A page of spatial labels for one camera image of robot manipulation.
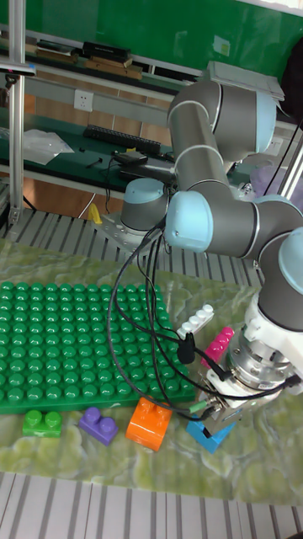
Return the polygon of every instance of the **green marble cloth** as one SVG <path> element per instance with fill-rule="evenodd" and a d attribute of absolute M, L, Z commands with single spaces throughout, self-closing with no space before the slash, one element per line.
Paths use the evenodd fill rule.
<path fill-rule="evenodd" d="M 46 285 L 114 283 L 119 264 L 53 253 L 0 241 L 0 282 Z M 140 284 L 131 267 L 124 283 Z M 157 283 L 175 328 L 209 302 L 213 320 L 197 340 L 206 347 L 225 325 L 237 329 L 255 290 L 212 280 L 158 272 Z M 200 379 L 199 359 L 191 373 Z M 158 453 L 125 438 L 132 408 L 111 408 L 119 433 L 109 447 L 77 427 L 80 412 L 63 414 L 60 439 L 22 437 L 23 415 L 0 416 L 0 470 L 53 478 L 93 481 L 176 494 L 301 504 L 303 500 L 303 396 L 288 393 L 254 414 L 247 413 L 221 448 L 211 455 L 185 432 L 173 415 Z"/>

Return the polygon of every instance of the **purple lego brick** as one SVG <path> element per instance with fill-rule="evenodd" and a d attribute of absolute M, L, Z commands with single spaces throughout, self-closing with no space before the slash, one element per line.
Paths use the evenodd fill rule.
<path fill-rule="evenodd" d="M 79 427 L 105 446 L 109 445 L 118 432 L 114 419 L 102 417 L 98 408 L 88 408 L 79 421 Z"/>

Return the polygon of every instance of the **green wall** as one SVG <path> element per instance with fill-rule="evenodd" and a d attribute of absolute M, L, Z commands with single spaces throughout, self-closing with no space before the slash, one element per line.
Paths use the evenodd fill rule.
<path fill-rule="evenodd" d="M 0 22 L 8 23 L 8 0 Z M 303 18 L 236 0 L 27 0 L 26 27 L 188 67 L 217 60 L 278 77 L 303 36 Z M 229 56 L 214 51 L 215 35 L 230 42 Z"/>

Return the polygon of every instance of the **green baseplate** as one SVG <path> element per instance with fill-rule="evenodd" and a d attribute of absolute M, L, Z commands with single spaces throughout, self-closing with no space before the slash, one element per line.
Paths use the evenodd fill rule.
<path fill-rule="evenodd" d="M 124 381 L 109 352 L 106 317 L 111 291 L 108 285 L 1 284 L 0 414 L 137 404 L 137 393 Z M 148 328 L 145 286 L 120 286 L 117 298 L 130 318 Z M 157 317 L 162 326 L 172 327 L 159 288 Z M 161 399 L 151 337 L 127 323 L 115 307 L 111 321 L 114 351 L 125 373 L 144 393 Z M 178 345 L 162 339 L 162 347 L 178 370 L 188 374 L 178 360 Z M 170 399 L 193 400 L 193 387 L 156 352 Z"/>

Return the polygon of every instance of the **orange lego brick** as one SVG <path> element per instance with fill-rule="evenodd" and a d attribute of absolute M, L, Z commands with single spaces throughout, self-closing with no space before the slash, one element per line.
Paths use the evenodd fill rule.
<path fill-rule="evenodd" d="M 172 413 L 142 397 L 127 427 L 126 438 L 158 451 Z"/>

